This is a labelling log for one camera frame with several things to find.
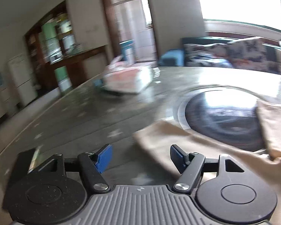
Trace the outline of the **built-in black induction cooktop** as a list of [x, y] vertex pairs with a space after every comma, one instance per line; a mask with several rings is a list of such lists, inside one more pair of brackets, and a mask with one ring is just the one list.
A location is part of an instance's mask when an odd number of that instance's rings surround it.
[[185, 130], [262, 154], [265, 141], [257, 118], [258, 97], [234, 87], [205, 87], [179, 98], [173, 114]]

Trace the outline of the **dark wooden door frame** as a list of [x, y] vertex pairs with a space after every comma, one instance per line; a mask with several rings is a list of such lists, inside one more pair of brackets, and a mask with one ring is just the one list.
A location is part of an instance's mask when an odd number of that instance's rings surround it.
[[113, 56], [125, 55], [136, 62], [158, 59], [149, 0], [101, 0]]

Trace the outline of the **pink tissue pack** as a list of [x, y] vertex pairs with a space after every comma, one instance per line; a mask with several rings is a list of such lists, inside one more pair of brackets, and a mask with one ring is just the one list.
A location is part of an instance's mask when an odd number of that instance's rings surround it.
[[139, 94], [152, 82], [152, 64], [150, 62], [130, 64], [122, 60], [122, 56], [117, 56], [104, 69], [102, 79], [107, 90]]

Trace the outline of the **blue children's cabinet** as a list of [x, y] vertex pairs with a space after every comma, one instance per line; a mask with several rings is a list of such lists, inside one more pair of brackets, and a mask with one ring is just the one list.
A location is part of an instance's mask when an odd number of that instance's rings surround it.
[[134, 56], [134, 40], [126, 40], [120, 42], [120, 49], [122, 60], [127, 62], [129, 65], [135, 63], [135, 56]]

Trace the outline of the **blue corner sofa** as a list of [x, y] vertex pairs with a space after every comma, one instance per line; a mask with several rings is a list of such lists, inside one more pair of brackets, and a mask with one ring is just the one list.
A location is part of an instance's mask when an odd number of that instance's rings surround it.
[[158, 60], [164, 67], [217, 67], [281, 75], [281, 47], [263, 37], [182, 38], [181, 47]]

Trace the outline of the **upright butterfly pillow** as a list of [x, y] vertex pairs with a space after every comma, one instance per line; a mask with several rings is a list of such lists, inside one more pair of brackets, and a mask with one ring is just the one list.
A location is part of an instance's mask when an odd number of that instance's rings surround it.
[[262, 37], [251, 37], [227, 43], [229, 62], [234, 68], [267, 72], [269, 64]]

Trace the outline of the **window with green frame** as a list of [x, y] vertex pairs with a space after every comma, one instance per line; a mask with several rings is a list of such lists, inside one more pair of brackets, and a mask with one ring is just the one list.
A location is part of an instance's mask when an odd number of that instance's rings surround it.
[[200, 0], [207, 31], [281, 34], [281, 0]]

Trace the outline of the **lying butterfly pillow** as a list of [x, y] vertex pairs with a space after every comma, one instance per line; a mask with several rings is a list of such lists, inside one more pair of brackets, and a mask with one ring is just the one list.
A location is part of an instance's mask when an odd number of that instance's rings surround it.
[[228, 60], [227, 45], [224, 43], [184, 44], [183, 49], [186, 67], [233, 68]]

